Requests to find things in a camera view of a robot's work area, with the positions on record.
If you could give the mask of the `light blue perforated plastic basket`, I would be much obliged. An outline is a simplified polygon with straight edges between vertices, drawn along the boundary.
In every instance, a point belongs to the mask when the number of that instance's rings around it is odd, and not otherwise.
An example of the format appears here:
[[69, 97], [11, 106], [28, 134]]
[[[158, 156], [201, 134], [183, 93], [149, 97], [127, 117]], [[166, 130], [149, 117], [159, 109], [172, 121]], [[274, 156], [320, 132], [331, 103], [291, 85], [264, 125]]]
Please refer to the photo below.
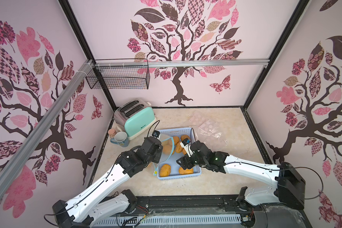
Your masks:
[[[194, 132], [193, 132], [193, 129], [191, 127], [163, 129], [163, 130], [159, 130], [159, 131], [167, 133], [168, 135], [170, 135], [172, 137], [177, 136], [180, 138], [180, 140], [181, 140], [182, 135], [188, 135], [191, 138], [192, 142], [195, 142], [195, 137], [193, 135]], [[184, 156], [183, 153], [179, 153], [179, 154], [174, 153], [173, 155], [171, 155], [170, 159], [162, 164], [162, 165], [168, 164], [171, 166], [171, 174], [168, 177], [160, 177], [158, 174], [157, 178], [160, 180], [171, 180], [171, 179], [178, 179], [178, 178], [200, 176], [202, 172], [201, 172], [201, 168], [198, 166], [193, 167], [193, 170], [194, 170], [193, 174], [189, 174], [189, 175], [180, 175], [179, 174], [179, 165], [176, 161], [183, 156]]]

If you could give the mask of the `wrinkled orange potato top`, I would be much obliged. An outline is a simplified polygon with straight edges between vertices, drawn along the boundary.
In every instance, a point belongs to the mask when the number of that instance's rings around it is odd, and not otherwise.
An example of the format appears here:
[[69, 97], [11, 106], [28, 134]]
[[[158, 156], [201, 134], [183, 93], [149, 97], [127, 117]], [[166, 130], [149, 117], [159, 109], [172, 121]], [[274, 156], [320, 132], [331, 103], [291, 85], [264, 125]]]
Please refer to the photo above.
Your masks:
[[170, 154], [173, 153], [173, 146], [169, 144], [164, 145], [162, 153], [169, 156]]

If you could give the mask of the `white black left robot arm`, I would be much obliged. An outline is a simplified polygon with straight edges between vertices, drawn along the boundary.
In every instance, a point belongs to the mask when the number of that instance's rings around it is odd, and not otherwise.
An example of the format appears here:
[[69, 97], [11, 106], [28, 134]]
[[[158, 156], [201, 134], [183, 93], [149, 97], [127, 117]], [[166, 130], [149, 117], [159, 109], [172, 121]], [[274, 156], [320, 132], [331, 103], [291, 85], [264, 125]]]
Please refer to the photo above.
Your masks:
[[59, 200], [53, 206], [57, 228], [91, 228], [98, 222], [119, 213], [132, 213], [137, 198], [131, 190], [115, 197], [108, 195], [119, 185], [142, 172], [149, 163], [158, 163], [163, 146], [155, 137], [146, 137], [140, 146], [122, 152], [112, 167], [96, 182], [68, 201]]

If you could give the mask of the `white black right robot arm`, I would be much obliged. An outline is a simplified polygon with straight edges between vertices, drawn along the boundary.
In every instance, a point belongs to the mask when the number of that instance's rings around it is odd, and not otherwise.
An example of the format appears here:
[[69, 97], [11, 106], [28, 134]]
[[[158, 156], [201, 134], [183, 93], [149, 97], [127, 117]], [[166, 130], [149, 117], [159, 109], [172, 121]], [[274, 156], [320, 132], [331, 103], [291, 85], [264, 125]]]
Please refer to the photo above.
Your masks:
[[240, 208], [248, 205], [281, 203], [295, 210], [303, 210], [306, 181], [288, 162], [280, 165], [264, 164], [237, 158], [225, 152], [210, 150], [200, 141], [191, 142], [185, 139], [181, 147], [186, 155], [177, 160], [184, 170], [195, 166], [215, 173], [236, 174], [255, 179], [265, 184], [258, 188], [242, 187], [236, 199]]

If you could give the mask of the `clear blue zipper bag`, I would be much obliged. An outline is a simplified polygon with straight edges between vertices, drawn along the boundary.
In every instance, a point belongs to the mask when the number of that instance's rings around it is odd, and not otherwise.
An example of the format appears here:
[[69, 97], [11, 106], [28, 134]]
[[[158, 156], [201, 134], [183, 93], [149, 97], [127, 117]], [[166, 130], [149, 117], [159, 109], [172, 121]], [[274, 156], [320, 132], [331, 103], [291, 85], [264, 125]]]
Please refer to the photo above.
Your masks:
[[168, 135], [167, 133], [164, 133], [162, 131], [155, 131], [156, 133], [159, 133], [159, 137], [157, 139], [160, 140], [162, 150], [161, 150], [161, 157], [157, 164], [153, 163], [154, 165], [154, 176], [157, 176], [159, 174], [159, 171], [161, 170], [162, 164], [166, 161], [168, 161], [173, 155], [175, 150], [175, 141], [172, 136]]

